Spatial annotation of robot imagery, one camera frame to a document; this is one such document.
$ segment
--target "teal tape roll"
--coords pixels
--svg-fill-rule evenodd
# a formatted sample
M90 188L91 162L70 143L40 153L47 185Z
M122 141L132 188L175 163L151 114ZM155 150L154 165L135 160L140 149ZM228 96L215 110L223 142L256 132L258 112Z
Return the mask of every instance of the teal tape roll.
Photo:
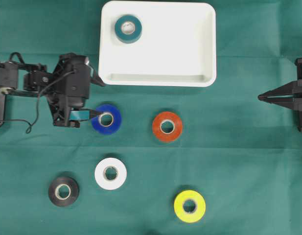
M122 16L115 24L115 33L123 43L134 43L141 36L141 22L132 15Z
M70 112L69 120L89 120L90 118L90 111L89 110L72 110Z

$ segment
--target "yellow tape roll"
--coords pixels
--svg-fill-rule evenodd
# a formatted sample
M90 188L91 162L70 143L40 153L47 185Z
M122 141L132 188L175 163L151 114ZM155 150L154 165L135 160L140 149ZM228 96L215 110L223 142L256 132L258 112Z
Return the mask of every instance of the yellow tape roll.
M193 212L184 210L184 203L187 200L192 200L195 203ZM179 193L174 202L174 209L177 217L186 223L194 223L199 221L205 214L205 200L201 194L193 190L186 190Z

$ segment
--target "red tape roll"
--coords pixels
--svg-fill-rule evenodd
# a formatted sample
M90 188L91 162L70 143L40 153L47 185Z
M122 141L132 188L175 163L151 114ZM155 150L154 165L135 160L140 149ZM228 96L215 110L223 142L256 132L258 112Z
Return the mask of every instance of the red tape roll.
M171 122L173 130L170 133L165 133L162 130L164 122ZM152 130L156 138L163 142L175 141L182 133L182 121L180 117L172 112L162 112L153 120Z

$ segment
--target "white tape roll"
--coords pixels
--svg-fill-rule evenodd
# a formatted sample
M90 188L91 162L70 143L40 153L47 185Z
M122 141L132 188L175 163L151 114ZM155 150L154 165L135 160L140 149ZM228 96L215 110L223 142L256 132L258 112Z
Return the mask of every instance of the white tape roll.
M108 168L116 170L116 178L107 179L105 173ZM114 190L123 185L127 178L127 169L125 165L116 158L105 158L100 161L95 168L95 180L97 184L106 190Z

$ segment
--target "green cloth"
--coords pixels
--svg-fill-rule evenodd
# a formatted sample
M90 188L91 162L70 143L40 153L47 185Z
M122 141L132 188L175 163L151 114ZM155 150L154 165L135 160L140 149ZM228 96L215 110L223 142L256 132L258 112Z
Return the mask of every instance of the green cloth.
M296 80L302 0L207 2L217 18L218 74L212 86L91 85L86 108L112 103L121 112L121 128L109 136L89 121L80 129L53 127L45 98L31 134L25 134L25 123L3 125L0 235L302 235L297 117L257 99ZM25 62L52 71L60 54L75 52L97 68L104 3L0 0L0 59L18 51ZM35 99L7 100L6 118L35 118ZM164 110L184 124L180 138L168 144L151 130L154 116ZM94 179L96 164L109 156L128 170L125 184L114 191ZM63 174L80 186L67 208L53 205L47 193ZM198 223L183 223L174 214L173 200L183 189L205 198L206 214Z

